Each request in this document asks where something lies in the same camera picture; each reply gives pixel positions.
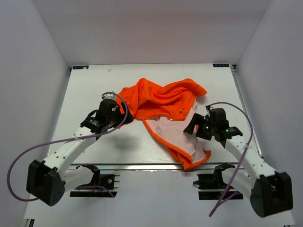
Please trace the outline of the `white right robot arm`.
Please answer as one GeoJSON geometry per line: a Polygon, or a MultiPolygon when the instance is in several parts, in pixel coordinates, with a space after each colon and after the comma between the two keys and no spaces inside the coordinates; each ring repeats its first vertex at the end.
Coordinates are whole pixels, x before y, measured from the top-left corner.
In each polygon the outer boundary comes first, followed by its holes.
{"type": "Polygon", "coordinates": [[[194,183],[200,189],[208,184],[224,188],[218,206],[241,194],[249,199],[253,210],[261,218],[291,210],[291,177],[286,172],[279,173],[249,148],[243,133],[237,127],[229,125],[224,109],[208,106],[207,110],[205,116],[194,114],[184,132],[205,140],[215,139],[238,160],[238,165],[218,165],[214,169],[212,180],[198,180],[194,183]]]}

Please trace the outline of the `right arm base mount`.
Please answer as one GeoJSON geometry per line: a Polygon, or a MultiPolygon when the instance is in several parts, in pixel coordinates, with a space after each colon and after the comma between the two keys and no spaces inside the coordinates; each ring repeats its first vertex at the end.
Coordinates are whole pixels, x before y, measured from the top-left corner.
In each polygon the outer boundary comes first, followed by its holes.
{"type": "Polygon", "coordinates": [[[212,173],[202,173],[197,175],[197,180],[193,185],[198,188],[200,201],[217,201],[223,194],[227,184],[223,181],[222,171],[234,169],[235,165],[223,163],[214,168],[212,173]]]}

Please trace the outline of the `orange jacket with pink lining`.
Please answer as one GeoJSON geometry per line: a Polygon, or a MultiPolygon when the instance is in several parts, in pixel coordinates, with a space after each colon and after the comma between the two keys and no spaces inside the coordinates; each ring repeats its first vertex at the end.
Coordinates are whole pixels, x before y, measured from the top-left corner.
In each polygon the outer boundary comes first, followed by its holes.
{"type": "Polygon", "coordinates": [[[162,87],[141,78],[134,86],[123,88],[116,101],[125,101],[134,119],[141,121],[175,161],[189,170],[211,156],[211,151],[203,148],[195,135],[183,132],[196,112],[197,97],[206,93],[192,79],[162,87]]]}

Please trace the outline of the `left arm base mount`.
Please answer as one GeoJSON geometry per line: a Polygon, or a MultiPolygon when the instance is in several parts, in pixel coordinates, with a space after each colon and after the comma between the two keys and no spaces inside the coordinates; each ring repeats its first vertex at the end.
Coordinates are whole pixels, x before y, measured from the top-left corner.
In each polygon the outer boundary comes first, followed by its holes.
{"type": "Polygon", "coordinates": [[[114,198],[119,188],[120,175],[101,173],[100,169],[91,164],[81,167],[89,169],[93,176],[87,184],[77,186],[71,190],[70,197],[82,198],[114,198]]]}

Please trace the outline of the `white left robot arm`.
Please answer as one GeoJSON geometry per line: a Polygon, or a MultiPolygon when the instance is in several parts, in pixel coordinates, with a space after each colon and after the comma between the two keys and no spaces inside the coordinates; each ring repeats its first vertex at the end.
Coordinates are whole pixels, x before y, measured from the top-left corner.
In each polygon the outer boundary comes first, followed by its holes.
{"type": "Polygon", "coordinates": [[[59,202],[65,192],[74,189],[103,188],[100,170],[92,164],[71,164],[97,140],[133,120],[125,101],[103,98],[99,108],[88,114],[72,138],[42,161],[34,160],[28,168],[26,190],[48,206],[59,202]]]}

